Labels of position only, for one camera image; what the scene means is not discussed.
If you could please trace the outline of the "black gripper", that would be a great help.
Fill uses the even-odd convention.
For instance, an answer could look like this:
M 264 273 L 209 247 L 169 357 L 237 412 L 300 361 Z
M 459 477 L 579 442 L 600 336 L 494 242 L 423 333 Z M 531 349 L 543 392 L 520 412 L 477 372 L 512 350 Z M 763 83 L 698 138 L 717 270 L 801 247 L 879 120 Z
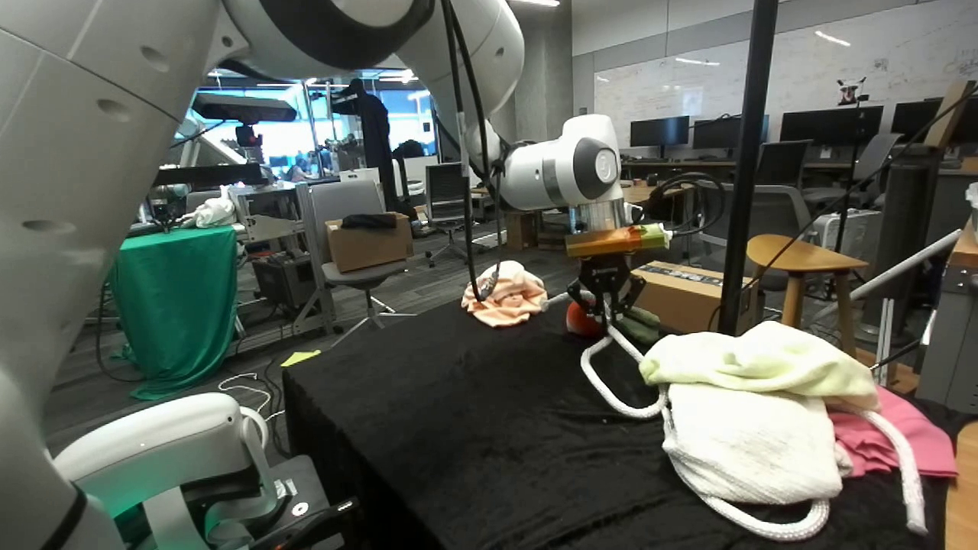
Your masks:
M 630 280 L 630 259 L 627 257 L 587 257 L 582 262 L 579 280 L 582 310 L 583 310 L 583 336 L 601 336 L 604 317 L 596 295 L 613 295 L 613 321 L 618 328 L 638 325 L 643 310 L 635 309 L 638 286 Z

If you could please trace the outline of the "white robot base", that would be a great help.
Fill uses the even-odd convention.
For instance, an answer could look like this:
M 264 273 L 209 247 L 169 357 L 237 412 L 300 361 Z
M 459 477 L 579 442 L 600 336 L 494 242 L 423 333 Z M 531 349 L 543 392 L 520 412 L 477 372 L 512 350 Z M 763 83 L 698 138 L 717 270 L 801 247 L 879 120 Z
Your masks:
M 121 529 L 129 550 L 338 550 L 335 505 L 309 454 L 268 460 L 268 420 L 211 392 L 114 417 L 54 467 Z

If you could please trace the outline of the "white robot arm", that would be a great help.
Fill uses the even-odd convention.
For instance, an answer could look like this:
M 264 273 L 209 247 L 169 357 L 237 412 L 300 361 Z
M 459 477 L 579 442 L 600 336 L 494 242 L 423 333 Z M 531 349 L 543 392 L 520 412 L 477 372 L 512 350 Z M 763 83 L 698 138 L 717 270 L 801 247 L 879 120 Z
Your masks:
M 291 512 L 226 394 L 151 407 L 52 459 L 43 407 L 122 239 L 221 63 L 335 77 L 463 63 L 459 141 L 484 148 L 525 42 L 507 0 L 0 0 L 0 540 L 122 550 L 115 515 L 169 505 L 198 544 L 260 544 Z

